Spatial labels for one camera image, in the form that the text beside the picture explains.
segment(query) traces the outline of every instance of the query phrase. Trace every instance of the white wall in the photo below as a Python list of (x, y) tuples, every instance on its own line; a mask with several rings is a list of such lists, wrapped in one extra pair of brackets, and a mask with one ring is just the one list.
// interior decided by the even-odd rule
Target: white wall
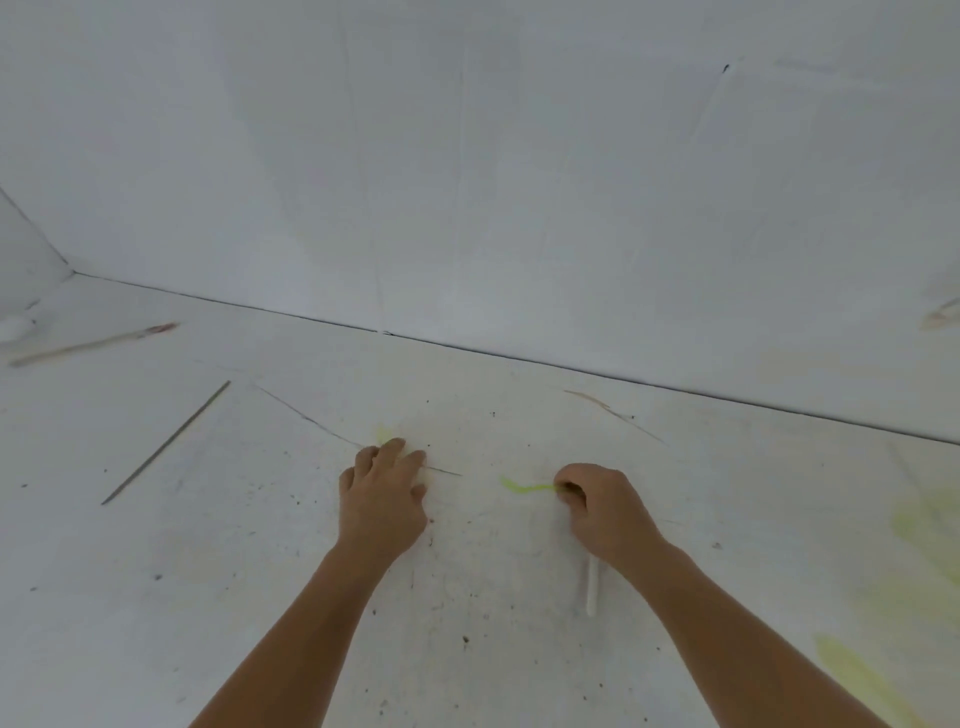
[(81, 272), (960, 438), (958, 23), (12, 0), (0, 183)]
[(0, 318), (35, 303), (69, 275), (63, 259), (0, 189)]

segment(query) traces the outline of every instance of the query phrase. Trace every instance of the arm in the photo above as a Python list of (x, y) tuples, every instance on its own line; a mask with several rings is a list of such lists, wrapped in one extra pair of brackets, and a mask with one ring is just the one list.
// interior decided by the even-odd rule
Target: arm
[(425, 455), (404, 441), (365, 448), (340, 476), (340, 537), (283, 617), (191, 728), (316, 728), (326, 715), (357, 622), (387, 568), (426, 527)]
[(647, 600), (721, 728), (885, 728), (667, 543), (623, 473), (575, 464), (554, 482), (574, 535)]

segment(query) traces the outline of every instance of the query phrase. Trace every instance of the thin stick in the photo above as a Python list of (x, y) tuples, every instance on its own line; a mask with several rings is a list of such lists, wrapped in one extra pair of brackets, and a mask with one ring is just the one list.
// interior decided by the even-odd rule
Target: thin stick
[(600, 592), (600, 559), (590, 554), (587, 564), (587, 616), (596, 617), (597, 595)]
[(98, 341), (89, 341), (86, 344), (75, 344), (72, 347), (64, 347), (63, 349), (54, 349), (51, 352), (40, 352), (32, 353), (28, 356), (21, 356), (19, 359), (14, 359), (10, 366), (12, 367), (25, 367), (28, 364), (36, 364), (39, 361), (46, 361), (47, 359), (55, 359), (60, 356), (67, 356), (71, 353), (77, 352), (89, 352), (93, 349), (100, 349), (102, 347), (108, 347), (111, 344), (117, 344), (121, 341), (132, 341), (135, 339), (142, 339), (145, 336), (151, 336), (155, 333), (163, 333), (164, 331), (172, 331), (174, 328), (178, 327), (180, 324), (176, 321), (169, 324), (161, 324), (157, 327), (143, 328), (140, 331), (131, 331), (129, 333), (118, 333), (116, 336), (109, 336), (106, 339), (100, 339)]
[(151, 455), (150, 457), (148, 457), (148, 458), (146, 459), (146, 461), (143, 463), (143, 465), (141, 465), (139, 468), (137, 468), (135, 471), (133, 471), (133, 474), (132, 474), (130, 477), (128, 477), (126, 480), (124, 480), (122, 483), (120, 483), (120, 485), (117, 487), (117, 489), (116, 489), (115, 491), (113, 491), (113, 493), (111, 493), (109, 496), (107, 496), (107, 499), (104, 500), (104, 502), (102, 502), (101, 505), (107, 505), (107, 504), (108, 504), (109, 502), (111, 502), (114, 498), (116, 498), (116, 497), (119, 496), (121, 493), (123, 493), (124, 488), (126, 488), (128, 485), (130, 485), (131, 483), (133, 483), (133, 481), (136, 480), (136, 477), (137, 477), (138, 475), (140, 475), (140, 474), (143, 473), (145, 470), (147, 470), (147, 467), (148, 467), (152, 462), (154, 462), (154, 461), (160, 456), (160, 454), (161, 454), (164, 450), (167, 449), (167, 446), (169, 446), (174, 440), (176, 440), (178, 437), (180, 437), (180, 436), (182, 435), (183, 431), (186, 430), (194, 420), (196, 420), (198, 417), (200, 417), (201, 414), (203, 414), (204, 410), (207, 409), (211, 404), (213, 404), (213, 401), (216, 400), (218, 397), (220, 397), (220, 395), (223, 394), (223, 391), (224, 391), (225, 389), (227, 389), (229, 386), (230, 386), (230, 382), (229, 382), (229, 379), (228, 379), (226, 382), (224, 382), (224, 384), (220, 387), (220, 389), (218, 389), (216, 392), (213, 393), (213, 397), (211, 397), (209, 400), (207, 400), (206, 402), (204, 402), (203, 406), (202, 406), (200, 409), (198, 409), (196, 412), (194, 412), (192, 415), (190, 415), (190, 419), (189, 419), (189, 420), (187, 420), (185, 423), (183, 423), (182, 425), (180, 425), (180, 427), (177, 428), (177, 431), (174, 432), (170, 437), (168, 437), (168, 438), (167, 438), (167, 441), (166, 441), (165, 443), (163, 443), (163, 445), (161, 445), (161, 446), (156, 450), (156, 452), (155, 452), (153, 455)]

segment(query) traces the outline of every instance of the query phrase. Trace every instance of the person's right hand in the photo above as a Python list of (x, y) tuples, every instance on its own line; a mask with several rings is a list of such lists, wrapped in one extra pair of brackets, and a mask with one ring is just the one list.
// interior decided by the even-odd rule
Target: person's right hand
[(641, 555), (666, 541), (627, 476), (590, 463), (572, 463), (554, 476), (570, 508), (573, 535), (594, 556), (627, 575)]

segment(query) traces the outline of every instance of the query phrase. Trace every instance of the green chalk mark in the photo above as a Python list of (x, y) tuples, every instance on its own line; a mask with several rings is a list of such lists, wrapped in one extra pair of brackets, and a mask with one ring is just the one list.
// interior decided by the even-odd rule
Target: green chalk mark
[(500, 485), (506, 488), (511, 493), (533, 493), (534, 491), (553, 491), (556, 488), (549, 483), (538, 483), (537, 485), (517, 485), (515, 481), (511, 480), (506, 475), (500, 476)]

